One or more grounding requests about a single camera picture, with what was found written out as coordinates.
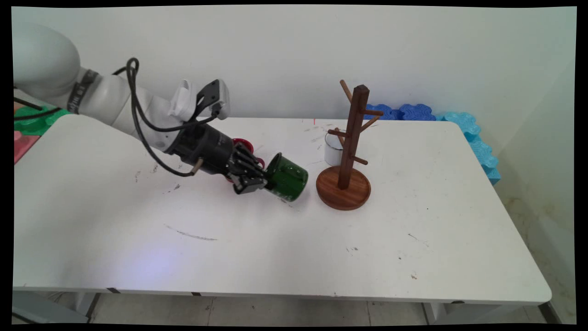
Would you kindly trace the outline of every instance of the pink foam block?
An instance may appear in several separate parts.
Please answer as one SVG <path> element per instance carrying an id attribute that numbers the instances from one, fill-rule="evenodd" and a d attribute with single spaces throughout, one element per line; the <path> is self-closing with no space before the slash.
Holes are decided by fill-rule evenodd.
<path id="1" fill-rule="evenodd" d="M 28 151 L 40 137 L 40 135 L 22 135 L 20 131 L 14 131 L 14 164 L 25 155 L 26 151 Z"/>

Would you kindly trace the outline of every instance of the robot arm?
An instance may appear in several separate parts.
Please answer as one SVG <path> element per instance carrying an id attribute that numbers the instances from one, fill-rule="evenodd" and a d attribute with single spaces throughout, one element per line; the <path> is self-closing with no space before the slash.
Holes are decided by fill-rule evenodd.
<path id="1" fill-rule="evenodd" d="M 267 172 L 245 146 L 233 146 L 227 135 L 196 121 L 196 116 L 206 108 L 212 118 L 223 120 L 230 114 L 229 91 L 222 80 L 214 80 L 198 92 L 188 80 L 182 80 L 170 102 L 136 87 L 134 79 L 103 76 L 81 67 L 78 51 L 68 38 L 35 24 L 13 22 L 12 59 L 14 86 L 23 92 L 72 113 L 96 118 L 140 139 L 148 151 L 151 146 L 176 154 L 194 166 L 191 174 L 170 168 L 168 171 L 184 176 L 194 175 L 198 169 L 222 174 L 233 181 L 237 194 L 268 185 Z M 124 71 L 129 71 L 129 66 L 117 73 Z M 144 113 L 141 117 L 136 113 L 138 107 L 143 107 L 139 108 Z M 178 126 L 182 128 L 161 130 Z M 153 152 L 150 154 L 159 162 Z"/>

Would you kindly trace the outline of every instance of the blue foam block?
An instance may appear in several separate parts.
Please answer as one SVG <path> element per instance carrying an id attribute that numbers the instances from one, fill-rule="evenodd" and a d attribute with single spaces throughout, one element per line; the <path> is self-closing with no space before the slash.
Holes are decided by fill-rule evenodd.
<path id="1" fill-rule="evenodd" d="M 431 114 L 431 107 L 423 104 L 416 106 L 404 104 L 400 108 L 402 119 L 405 121 L 436 121 L 437 118 Z"/>
<path id="2" fill-rule="evenodd" d="M 484 172 L 486 174 L 492 172 L 498 165 L 498 159 L 492 155 L 492 147 L 484 143 L 478 135 L 472 141 L 469 141 L 469 144 Z"/>
<path id="3" fill-rule="evenodd" d="M 473 141 L 482 129 L 476 124 L 476 118 L 466 112 L 447 112 L 442 121 L 454 122 L 462 129 L 468 141 Z"/>
<path id="4" fill-rule="evenodd" d="M 397 109 L 392 109 L 384 104 L 379 104 L 377 106 L 367 104 L 367 110 L 379 110 L 384 113 L 384 116 L 380 116 L 380 120 L 401 120 L 402 113 Z M 373 115 L 364 115 L 364 120 L 371 120 Z"/>
<path id="5" fill-rule="evenodd" d="M 488 176 L 488 179 L 490 180 L 492 185 L 495 185 L 496 183 L 498 183 L 498 181 L 501 178 L 500 174 L 498 173 L 498 170 L 496 170 L 495 168 L 492 169 L 492 171 L 490 173 L 487 173 L 486 175 Z"/>

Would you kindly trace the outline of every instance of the green mug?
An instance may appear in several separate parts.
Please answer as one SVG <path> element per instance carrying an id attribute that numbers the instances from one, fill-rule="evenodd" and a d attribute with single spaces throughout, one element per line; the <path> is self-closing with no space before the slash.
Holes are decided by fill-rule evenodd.
<path id="1" fill-rule="evenodd" d="M 268 180 L 265 189 L 286 201 L 296 200 L 308 181 L 308 172 L 282 153 L 273 157 L 265 174 Z"/>

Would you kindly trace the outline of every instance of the round wooden base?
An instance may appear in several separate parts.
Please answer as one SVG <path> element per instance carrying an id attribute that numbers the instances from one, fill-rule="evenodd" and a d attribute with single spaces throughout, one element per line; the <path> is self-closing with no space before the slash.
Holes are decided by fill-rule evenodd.
<path id="1" fill-rule="evenodd" d="M 324 169 L 316 178 L 316 191 L 327 206 L 338 210 L 353 210 L 361 207 L 369 198 L 372 186 L 369 180 L 358 170 L 352 169 L 349 187 L 341 190 L 339 166 Z"/>

